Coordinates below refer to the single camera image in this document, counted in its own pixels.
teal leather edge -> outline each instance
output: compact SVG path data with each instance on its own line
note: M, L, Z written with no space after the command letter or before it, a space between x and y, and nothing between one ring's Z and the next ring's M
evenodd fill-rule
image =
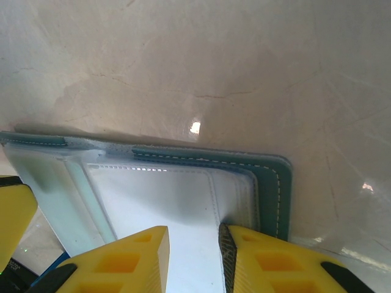
M61 136L40 136L36 134L24 134L17 132L0 132L1 143L20 143L23 145L41 145L45 147L65 147L67 143Z
M70 148L67 137L15 132L0 132L0 142ZM288 240L292 171L291 164L284 157L198 148L150 147L131 144L127 146L131 148L134 159L142 161L252 172L258 181L260 232Z

black rubber strip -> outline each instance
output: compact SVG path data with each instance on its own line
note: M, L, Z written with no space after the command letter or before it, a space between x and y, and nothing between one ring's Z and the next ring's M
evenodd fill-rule
M348 293L375 293L346 267L327 261L322 262L321 266Z
M17 176L0 177L0 187L23 184Z
M233 293L233 282L235 281L236 253L238 249L232 238L231 232L226 224L219 227L219 246L222 255L222 266L224 270L225 290Z
M66 264L51 270L26 293L56 293L77 268L76 264Z

yellow foam pad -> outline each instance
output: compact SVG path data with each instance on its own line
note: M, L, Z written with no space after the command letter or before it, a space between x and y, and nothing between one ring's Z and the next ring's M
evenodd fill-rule
M234 293L346 293L320 265L344 267L335 259L247 228L229 230L238 249Z
M0 187L0 272L9 262L37 207L27 185Z
M156 226L64 261L78 266L57 293L162 293L169 264L166 226Z

wallet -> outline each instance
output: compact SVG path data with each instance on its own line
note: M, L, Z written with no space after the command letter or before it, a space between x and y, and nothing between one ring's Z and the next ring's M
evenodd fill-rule
M14 132L0 142L70 256L168 226L167 292L224 292L220 223L288 240L281 156Z

white marble surface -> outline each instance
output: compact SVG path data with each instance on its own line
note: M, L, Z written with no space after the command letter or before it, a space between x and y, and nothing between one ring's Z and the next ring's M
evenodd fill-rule
M292 239L388 292L390 1L0 5L1 130L286 156Z

